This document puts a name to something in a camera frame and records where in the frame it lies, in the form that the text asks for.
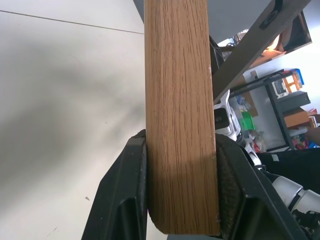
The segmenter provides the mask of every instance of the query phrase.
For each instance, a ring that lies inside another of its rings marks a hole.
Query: green object
[[[245,130],[256,130],[254,120],[251,114],[247,111],[242,112],[242,119],[239,120],[239,124],[242,131]]]

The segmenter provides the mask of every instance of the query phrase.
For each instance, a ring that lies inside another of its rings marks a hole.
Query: white floor
[[[0,11],[1,240],[81,239],[101,178],[145,127],[143,23],[113,2],[0,1],[113,28]],[[166,239],[151,221],[147,234]]]

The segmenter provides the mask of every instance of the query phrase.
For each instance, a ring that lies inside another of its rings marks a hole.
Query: wooden beam
[[[220,232],[207,0],[145,0],[148,208],[166,234]]]
[[[261,13],[220,69],[212,76],[214,103],[232,87],[267,46],[278,36],[310,0],[273,0]]]

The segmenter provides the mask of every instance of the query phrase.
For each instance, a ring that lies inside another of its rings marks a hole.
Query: wooden board
[[[271,21],[270,13],[274,13],[275,0],[261,13],[243,39],[213,76],[214,102],[226,93],[233,81],[240,78],[251,64],[261,55],[267,46],[278,36],[310,0],[283,0],[282,8]]]
[[[148,208],[166,234],[220,232],[207,0],[145,0]]]

